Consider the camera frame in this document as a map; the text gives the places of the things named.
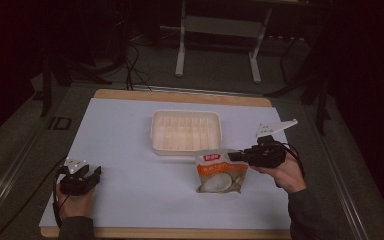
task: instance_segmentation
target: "gray floor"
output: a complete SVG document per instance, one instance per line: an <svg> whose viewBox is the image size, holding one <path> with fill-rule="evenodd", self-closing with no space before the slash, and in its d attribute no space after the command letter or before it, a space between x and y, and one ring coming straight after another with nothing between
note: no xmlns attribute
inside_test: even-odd
<svg viewBox="0 0 384 240"><path fill-rule="evenodd" d="M177 49L172 44L139 45L139 58L135 67L150 75L147 84L153 91L217 92L262 97L285 86L279 68L279 57L286 47L281 40L268 39L263 43L258 57L263 83L255 85L247 53L238 51L204 51L188 49L182 78L174 76ZM288 56L288 75L299 68L305 57L306 46L299 43ZM129 48L133 61L135 51ZM99 88L123 89L126 70L121 69L105 76L113 81L102 86L81 79L73 74L71 87L53 85L54 104L45 118L40 118L41 102L29 100L0 128L0 179L15 174L16 182L8 184L5 201L0 202L0 229L16 216L0 239L44 239L38 223L51 194L52 177L48 177L34 197L18 215L18 210L34 193L36 187L53 166L69 151L89 99ZM142 81L132 73L134 82ZM41 88L41 76L32 79ZM145 85L135 86L147 91ZM281 119L296 118L297 127L288 129L286 135L303 158L306 180L320 200L322 211L338 226L341 239L384 239L384 202L347 126L329 97L325 121L326 136L315 128L315 105L302 105L302 89L280 98L271 99ZM71 118L66 131L47 129L52 117ZM13 163L21 162L18 170L6 172Z"/></svg>

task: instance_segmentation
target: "orange label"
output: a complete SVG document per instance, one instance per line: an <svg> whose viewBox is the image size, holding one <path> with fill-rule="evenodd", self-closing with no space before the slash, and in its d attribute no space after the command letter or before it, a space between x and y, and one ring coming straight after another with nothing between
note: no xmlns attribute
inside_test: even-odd
<svg viewBox="0 0 384 240"><path fill-rule="evenodd" d="M215 163L211 165L198 165L198 173L201 175L209 175L216 172L225 172L227 170L246 170L248 165L245 164L229 164L229 163Z"/></svg>

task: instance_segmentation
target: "sleeve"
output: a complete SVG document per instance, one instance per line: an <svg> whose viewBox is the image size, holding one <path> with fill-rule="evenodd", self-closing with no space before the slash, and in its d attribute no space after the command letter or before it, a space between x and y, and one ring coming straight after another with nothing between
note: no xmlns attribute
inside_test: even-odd
<svg viewBox="0 0 384 240"><path fill-rule="evenodd" d="M338 229L324 218L310 190L291 193L288 198L292 239L340 239Z"/></svg>
<svg viewBox="0 0 384 240"><path fill-rule="evenodd" d="M93 220L88 217L69 217L62 221L59 240L95 240Z"/></svg>

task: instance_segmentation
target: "hand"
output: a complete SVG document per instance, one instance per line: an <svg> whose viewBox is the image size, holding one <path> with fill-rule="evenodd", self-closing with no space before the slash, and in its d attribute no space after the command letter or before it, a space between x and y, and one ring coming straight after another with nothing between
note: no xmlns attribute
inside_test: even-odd
<svg viewBox="0 0 384 240"><path fill-rule="evenodd" d="M250 166L260 173L267 173L274 178L276 183L287 193L294 193L307 188L298 161L287 153L285 162L277 168L263 168Z"/></svg>
<svg viewBox="0 0 384 240"><path fill-rule="evenodd" d="M57 184L58 206L61 219L89 215L92 206L92 196L95 188L81 196L67 196L61 192L61 184Z"/></svg>

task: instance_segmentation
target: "dark background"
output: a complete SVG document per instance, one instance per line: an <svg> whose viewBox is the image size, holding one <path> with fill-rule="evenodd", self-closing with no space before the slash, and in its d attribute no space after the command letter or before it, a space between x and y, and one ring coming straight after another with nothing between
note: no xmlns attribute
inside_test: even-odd
<svg viewBox="0 0 384 240"><path fill-rule="evenodd" d="M155 26L178 26L180 1L132 2L130 21L155 38ZM335 16L321 39L324 56L334 59L329 93L384 197L384 1L341 5L349 10ZM29 81L42 71L44 39L73 59L93 64L90 49L99 34L91 34L94 22L79 18L77 7L74 1L0 1L0 125L34 94ZM116 21L107 8L102 12L96 16L102 24Z"/></svg>

